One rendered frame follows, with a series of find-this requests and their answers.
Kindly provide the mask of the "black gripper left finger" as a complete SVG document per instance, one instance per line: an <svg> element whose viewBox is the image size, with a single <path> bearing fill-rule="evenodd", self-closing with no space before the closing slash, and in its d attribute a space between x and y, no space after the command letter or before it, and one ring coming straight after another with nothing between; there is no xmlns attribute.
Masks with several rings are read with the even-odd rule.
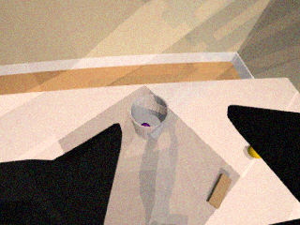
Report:
<svg viewBox="0 0 300 225"><path fill-rule="evenodd" d="M58 225L104 225L121 142L116 123L54 160L0 162L0 202L36 200Z"/></svg>

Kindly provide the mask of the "yellow ball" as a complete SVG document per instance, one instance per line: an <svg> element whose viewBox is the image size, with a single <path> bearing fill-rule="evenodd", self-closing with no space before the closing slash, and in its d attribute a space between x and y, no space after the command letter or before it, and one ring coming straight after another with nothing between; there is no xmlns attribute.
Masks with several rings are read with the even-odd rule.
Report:
<svg viewBox="0 0 300 225"><path fill-rule="evenodd" d="M248 154L253 158L261 158L251 146L248 147Z"/></svg>

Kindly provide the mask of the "grey cylinder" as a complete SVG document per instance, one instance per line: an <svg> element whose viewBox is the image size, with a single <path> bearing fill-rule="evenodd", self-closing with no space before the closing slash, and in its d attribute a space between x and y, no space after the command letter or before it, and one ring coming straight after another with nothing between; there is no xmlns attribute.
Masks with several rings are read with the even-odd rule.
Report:
<svg viewBox="0 0 300 225"><path fill-rule="evenodd" d="M169 116L169 106L160 96L144 94L136 97L129 107L129 115L137 135L146 141L158 138ZM150 127L142 126L147 123Z"/></svg>

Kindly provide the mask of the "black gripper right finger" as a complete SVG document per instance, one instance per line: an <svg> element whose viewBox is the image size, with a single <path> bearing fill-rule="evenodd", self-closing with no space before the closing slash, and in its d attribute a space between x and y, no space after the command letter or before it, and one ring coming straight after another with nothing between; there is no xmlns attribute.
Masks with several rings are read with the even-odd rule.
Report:
<svg viewBox="0 0 300 225"><path fill-rule="evenodd" d="M300 203L300 112L233 104L227 117Z"/></svg>

